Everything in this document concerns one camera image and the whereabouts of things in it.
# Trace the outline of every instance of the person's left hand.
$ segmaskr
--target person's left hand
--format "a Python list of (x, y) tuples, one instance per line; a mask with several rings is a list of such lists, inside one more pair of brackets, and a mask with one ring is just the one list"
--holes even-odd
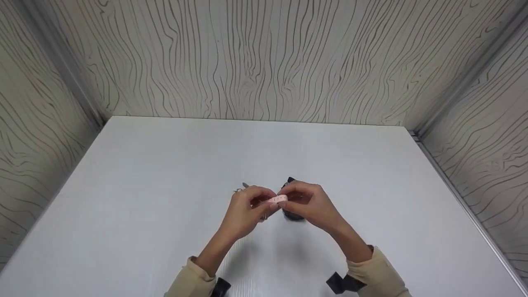
[(261, 217), (269, 216), (278, 209), (276, 203), (259, 204), (274, 196), (276, 194), (270, 189), (256, 185), (236, 192), (231, 197), (219, 232), (233, 242), (250, 234)]

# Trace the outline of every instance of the beige sleeve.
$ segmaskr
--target beige sleeve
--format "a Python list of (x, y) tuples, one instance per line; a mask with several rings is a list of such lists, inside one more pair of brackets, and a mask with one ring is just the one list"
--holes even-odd
[(411, 296), (400, 275), (377, 247), (374, 247), (372, 259), (361, 263), (347, 263), (348, 275), (366, 284), (357, 292), (360, 297)]
[(190, 257), (187, 265), (172, 283), (164, 297), (209, 297), (216, 285), (216, 279), (207, 275)]

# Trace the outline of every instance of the metal frame edge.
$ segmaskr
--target metal frame edge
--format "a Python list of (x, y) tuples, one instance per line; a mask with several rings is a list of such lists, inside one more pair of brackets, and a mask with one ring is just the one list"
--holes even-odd
[(486, 243), (488, 243), (488, 246), (492, 249), (493, 253), (495, 253), (499, 261), (501, 261), (502, 265), (504, 266), (506, 271), (508, 271), (508, 274), (512, 277), (513, 281), (517, 284), (517, 286), (519, 287), (521, 292), (524, 294), (524, 296), (528, 297), (528, 287), (526, 287), (521, 277), (517, 274), (517, 272), (515, 271), (515, 268), (512, 266), (512, 264), (508, 261), (508, 259), (501, 252), (501, 249), (497, 246), (495, 241), (489, 235), (488, 231), (486, 231), (484, 226), (480, 223), (480, 221), (478, 221), (477, 217), (473, 214), (473, 212), (471, 211), (469, 206), (466, 204), (462, 196), (456, 190), (455, 186), (447, 178), (447, 175), (442, 171), (438, 163), (436, 163), (435, 159), (432, 157), (432, 155), (429, 153), (429, 151), (426, 149), (423, 143), (419, 140), (415, 140), (415, 141), (418, 147), (420, 147), (420, 149), (422, 150), (422, 153), (426, 156), (427, 160), (429, 160), (429, 163), (431, 163), (431, 165), (435, 168), (440, 178), (442, 178), (442, 180), (444, 181), (446, 186), (449, 188), (453, 196), (455, 196), (455, 198), (457, 199), (460, 206), (464, 209), (464, 212), (469, 217), (473, 225), (475, 225), (480, 235), (484, 238)]

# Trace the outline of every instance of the forearm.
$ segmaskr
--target forearm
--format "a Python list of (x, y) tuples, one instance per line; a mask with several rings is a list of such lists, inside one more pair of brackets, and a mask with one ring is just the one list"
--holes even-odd
[(327, 232), (339, 245), (348, 261), (359, 263), (372, 258), (369, 246), (344, 219)]
[(220, 231), (198, 257), (191, 257), (174, 280), (165, 297), (208, 297), (216, 284), (215, 274), (235, 242)]
[(217, 231), (194, 263), (205, 270), (209, 276), (215, 276), (218, 267), (222, 264), (222, 261), (235, 241), (225, 235), (221, 230)]
[(366, 285), (358, 291), (360, 297), (411, 296), (401, 277), (377, 247), (371, 250), (344, 220), (333, 226), (328, 233), (347, 259), (347, 274)]

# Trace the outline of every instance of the black object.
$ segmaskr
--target black object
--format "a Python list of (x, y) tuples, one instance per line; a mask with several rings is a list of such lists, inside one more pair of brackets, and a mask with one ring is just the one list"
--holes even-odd
[[(286, 182), (282, 187), (284, 188), (287, 184), (293, 182), (294, 180), (295, 180), (294, 178), (288, 177), (288, 182)], [(302, 221), (302, 220), (304, 220), (304, 218), (302, 216), (296, 215), (293, 212), (290, 212), (290, 211), (287, 211), (287, 210), (282, 210), (282, 212), (284, 213), (284, 216), (290, 221)]]
[(214, 286), (213, 292), (211, 293), (211, 297), (224, 297), (230, 287), (230, 283), (219, 277), (216, 280), (216, 285)]
[(337, 272), (332, 274), (328, 281), (326, 281), (326, 284), (335, 294), (343, 294), (345, 291), (357, 292), (366, 286), (348, 274), (344, 278), (341, 278)]

